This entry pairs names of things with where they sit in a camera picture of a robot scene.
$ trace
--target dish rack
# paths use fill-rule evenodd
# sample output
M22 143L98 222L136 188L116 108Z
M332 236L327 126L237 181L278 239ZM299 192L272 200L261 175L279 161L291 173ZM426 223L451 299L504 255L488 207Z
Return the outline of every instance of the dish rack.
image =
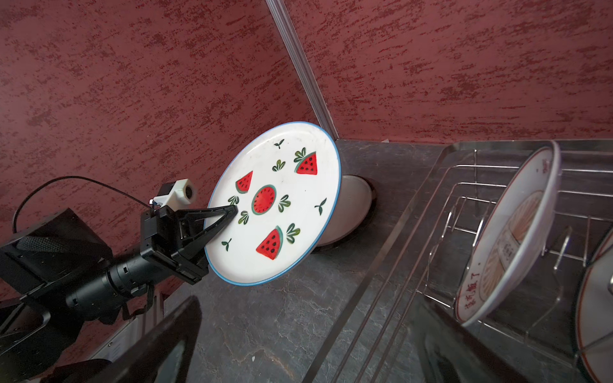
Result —
M558 143L562 181L546 246L524 281L468 329L476 334L485 326L553 363L576 368L576 291L600 239L613 224L613 140ZM442 150L303 382L315 380L331 349L339 357L328 357L334 375L326 381L386 381L410 338L405 318L416 294L453 315L463 274L493 206L523 161L546 145L545 141L468 142ZM388 253L398 248L397 255L388 259ZM351 336L339 339L341 333Z

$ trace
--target watermelon illustration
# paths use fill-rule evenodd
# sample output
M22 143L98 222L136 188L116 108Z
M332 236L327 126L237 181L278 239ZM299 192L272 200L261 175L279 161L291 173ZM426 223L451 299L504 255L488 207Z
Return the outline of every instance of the watermelon illustration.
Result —
M266 239L260 243L256 251L270 259L275 259L281 251L281 245L283 245L283 231L277 226L268 234Z
M251 204L251 210L256 215L262 215L266 213L270 207L275 203L276 189L272 185L265 185L257 191L253 197Z
M249 187L251 186L251 176L253 176L253 170L247 173L243 178L236 181L236 190L239 193L245 194L249 191Z
M306 148L296 152L294 162L298 162L294 170L298 174L317 174L317 154L316 152L307 153Z

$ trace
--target textured red wall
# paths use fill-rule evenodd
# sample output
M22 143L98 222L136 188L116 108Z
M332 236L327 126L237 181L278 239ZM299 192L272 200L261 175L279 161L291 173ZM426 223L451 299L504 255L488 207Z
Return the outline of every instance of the textured red wall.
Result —
M286 0L341 138L613 137L613 2Z
M204 207L250 140L316 122L264 1L3 1L0 44L2 241L21 199L55 176L89 176L143 201L190 178ZM116 252L138 240L142 209L82 181L42 191L19 226L64 207ZM0 285L0 298L13 295ZM61 364L118 325L87 324Z

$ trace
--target wire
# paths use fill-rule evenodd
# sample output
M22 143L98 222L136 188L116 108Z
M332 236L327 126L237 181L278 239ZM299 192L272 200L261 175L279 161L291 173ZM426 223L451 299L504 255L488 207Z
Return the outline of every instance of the wire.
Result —
M143 205L146 208L150 208L149 205L147 205L145 202L142 202L139 199L136 199L135 197L129 195L128 193L125 193L119 189L115 189L113 186L107 185L105 183L102 183L100 181L96 181L96 180L92 180L91 178L87 178L87 177L82 177L80 175L66 175L63 177L57 177L54 178L50 181L45 182L44 184L40 185L38 188L36 188L32 193L28 194L28 196L26 198L23 199L23 201L19 204L19 207L17 207L17 210L15 210L15 214L13 214L13 233L17 233L17 217L19 217L19 212L21 211L21 209L23 209L24 205L26 204L26 202L32 198L34 196L34 194L38 193L41 189L45 188L46 186L57 182L57 181L61 181L61 180L67 180L69 178L76 178L78 180L85 180L85 181L89 181L89 182L93 182L95 184L98 184L100 186L104 186L105 188L111 189L112 191L115 191L119 194L125 195L126 197L138 202L139 204Z

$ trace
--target round white object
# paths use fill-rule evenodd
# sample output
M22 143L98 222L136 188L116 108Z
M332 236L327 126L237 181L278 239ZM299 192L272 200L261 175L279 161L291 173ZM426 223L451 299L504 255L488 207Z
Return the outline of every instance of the round white object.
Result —
M580 349L613 332L613 295L608 290L613 276L613 230L596 250L585 271L575 313L575 335ZM585 369L597 382L613 381L613 338L581 354Z
M319 126L279 125L253 140L230 163L208 206L238 206L238 215L205 247L225 281L266 283L298 264L319 241L341 183L338 151ZM217 221L208 218L205 227Z
M455 299L456 319L468 326L486 316L524 279L554 221L560 148L535 151L496 204L468 263Z
M317 246L329 245L349 235L360 226L372 202L373 190L368 182L356 175L344 175L337 207Z

